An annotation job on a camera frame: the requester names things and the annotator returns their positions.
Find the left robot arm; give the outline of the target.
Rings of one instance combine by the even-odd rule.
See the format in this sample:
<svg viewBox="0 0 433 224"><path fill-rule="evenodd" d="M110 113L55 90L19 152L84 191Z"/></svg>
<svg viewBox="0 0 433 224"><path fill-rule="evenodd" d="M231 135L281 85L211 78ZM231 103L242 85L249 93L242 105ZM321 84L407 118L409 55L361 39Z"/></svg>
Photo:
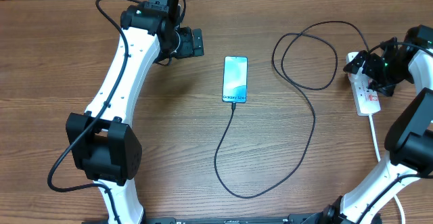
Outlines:
<svg viewBox="0 0 433 224"><path fill-rule="evenodd" d="M152 65L204 54L201 29L181 25L186 0L132 0L122 12L116 53L84 113L71 113L66 133L76 168L104 199L106 223L145 223L135 175L142 147L133 132L134 109Z"/></svg>

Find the blue screen smartphone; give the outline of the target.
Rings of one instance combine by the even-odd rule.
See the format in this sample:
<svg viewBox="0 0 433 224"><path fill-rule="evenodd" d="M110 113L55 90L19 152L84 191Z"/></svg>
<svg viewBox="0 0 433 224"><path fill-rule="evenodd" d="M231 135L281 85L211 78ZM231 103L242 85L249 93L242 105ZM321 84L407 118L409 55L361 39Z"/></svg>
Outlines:
<svg viewBox="0 0 433 224"><path fill-rule="evenodd" d="M222 101L227 103L246 103L247 81L247 57L226 56L223 69Z"/></svg>

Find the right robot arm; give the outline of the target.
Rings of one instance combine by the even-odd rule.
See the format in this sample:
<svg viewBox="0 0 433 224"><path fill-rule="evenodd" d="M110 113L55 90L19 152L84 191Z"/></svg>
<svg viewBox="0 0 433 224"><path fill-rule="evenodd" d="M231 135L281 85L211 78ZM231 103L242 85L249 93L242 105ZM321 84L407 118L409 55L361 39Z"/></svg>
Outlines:
<svg viewBox="0 0 433 224"><path fill-rule="evenodd" d="M415 85L416 96L390 127L385 154L351 192L340 196L305 223L379 223L379 211L403 188L432 178L432 29L410 28L402 42L393 37L375 49L346 58L350 81L360 88L392 96L402 81Z"/></svg>

